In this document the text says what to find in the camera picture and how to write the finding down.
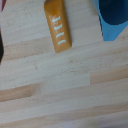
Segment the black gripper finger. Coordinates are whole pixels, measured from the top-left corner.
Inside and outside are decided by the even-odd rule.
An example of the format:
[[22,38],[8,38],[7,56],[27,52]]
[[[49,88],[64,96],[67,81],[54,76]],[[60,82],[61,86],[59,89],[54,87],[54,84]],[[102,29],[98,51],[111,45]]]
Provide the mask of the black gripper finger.
[[0,32],[0,64],[3,58],[3,55],[4,55],[3,39],[2,39],[1,32]]

